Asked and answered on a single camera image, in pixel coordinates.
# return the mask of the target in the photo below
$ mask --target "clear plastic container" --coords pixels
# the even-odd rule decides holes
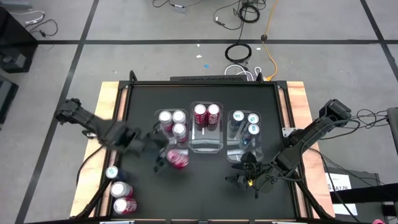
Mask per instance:
[[[184,109],[162,109],[155,112],[155,117],[160,121],[159,129],[169,139],[165,152],[176,149],[180,154],[188,155],[188,112]]]
[[[242,155],[251,151],[258,162],[262,161],[261,115],[255,111],[229,111],[227,122],[227,160],[241,162]]]
[[[224,146],[223,105],[217,102],[193,102],[190,114],[189,148],[195,153],[219,152]]]

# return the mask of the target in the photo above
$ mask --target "can lid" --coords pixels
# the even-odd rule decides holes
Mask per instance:
[[[118,168],[116,166],[110,166],[106,169],[105,174],[107,178],[113,179],[118,175]]]
[[[116,182],[111,187],[112,195],[121,195],[124,191],[124,184],[123,182]]]
[[[124,198],[118,198],[113,204],[113,209],[117,212],[123,212],[127,208],[127,201]]]
[[[242,111],[235,111],[233,117],[234,117],[234,120],[241,121],[244,118],[244,114]]]
[[[168,111],[162,111],[159,115],[159,121],[170,121],[172,119],[172,114]]]
[[[197,114],[204,114],[206,112],[206,106],[205,105],[196,105],[194,110],[195,110],[195,113],[197,113]]]
[[[249,122],[252,123],[252,124],[257,124],[257,123],[259,122],[260,119],[259,119],[259,117],[258,117],[257,114],[249,114],[248,120],[249,120]]]
[[[173,131],[177,134],[181,134],[185,131],[185,126],[183,124],[175,124]]]
[[[174,111],[173,120],[175,122],[184,121],[185,120],[185,113],[180,111],[180,110]]]
[[[250,124],[248,130],[250,134],[258,134],[260,132],[260,128],[256,124]]]
[[[210,105],[209,106],[209,113],[210,114],[217,114],[220,112],[220,108],[217,105]]]

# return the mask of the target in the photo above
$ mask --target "wooden board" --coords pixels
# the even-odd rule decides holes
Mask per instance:
[[[304,83],[287,82],[287,88],[289,91],[290,105],[292,106],[295,127],[305,128],[312,122],[312,117]],[[315,143],[311,148],[319,151],[318,143]],[[310,189],[311,193],[327,214],[334,217],[335,211],[331,202],[325,170],[323,169],[320,155],[316,152],[307,150],[304,152],[303,161],[308,189]],[[300,201],[300,204],[303,204],[303,198],[301,198]],[[313,216],[318,218],[315,211],[313,211]]]
[[[103,82],[101,91],[99,93],[98,104],[95,115],[111,119],[116,104],[116,95],[118,92],[118,82]],[[303,82],[287,82],[289,88],[290,104],[292,106],[293,117],[296,128],[305,128],[312,122],[310,107],[308,105],[307,95],[305,93]],[[284,101],[283,91],[280,100],[282,104],[282,114],[284,116],[285,125],[290,126],[287,117],[287,110]],[[118,119],[123,117],[124,102],[126,100],[126,91],[122,92],[121,106],[118,111]],[[86,148],[85,158],[95,151],[100,145],[96,140],[89,140]],[[89,161],[80,174],[79,184],[76,190],[75,199],[73,201],[71,216],[80,213],[86,204],[91,200],[93,194],[97,191],[100,178],[103,170],[105,158],[105,150],[102,149],[95,157]],[[109,164],[113,163],[114,155],[111,156]],[[316,152],[307,151],[303,157],[305,166],[305,176],[307,185],[314,197],[318,200],[320,205],[331,216],[335,216],[329,190],[326,183],[325,171],[323,170],[322,160]],[[109,186],[103,196],[103,204],[101,206],[101,215],[106,215],[109,200]],[[298,191],[298,202],[302,217],[306,217],[304,200],[301,191]]]
[[[99,92],[95,115],[103,119],[112,119],[116,104],[119,82],[103,82]],[[84,160],[101,145],[96,139],[88,140]],[[101,149],[82,168],[76,188],[70,216],[78,215],[93,198],[100,187],[106,149]]]

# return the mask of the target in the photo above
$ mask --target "white label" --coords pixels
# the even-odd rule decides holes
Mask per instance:
[[[328,182],[329,192],[332,192],[333,186],[331,185],[329,175],[327,173],[325,173],[325,175],[326,175],[326,180]],[[333,185],[335,186],[336,191],[351,189],[351,183],[349,182],[348,175],[330,174],[330,177],[333,181]],[[346,205],[353,215],[358,215],[355,204],[346,204]],[[342,204],[333,204],[333,208],[335,209],[336,214],[349,215],[347,209]]]

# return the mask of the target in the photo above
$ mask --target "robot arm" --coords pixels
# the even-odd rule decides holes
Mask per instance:
[[[96,134],[98,142],[108,149],[115,149],[121,153],[127,151],[137,157],[143,152],[148,142],[154,142],[151,147],[158,150],[164,148],[169,140],[160,132],[146,134],[140,138],[141,130],[133,128],[125,121],[113,121],[101,119],[81,107],[79,99],[66,100],[55,112],[54,118],[63,123],[80,124],[89,132]]]

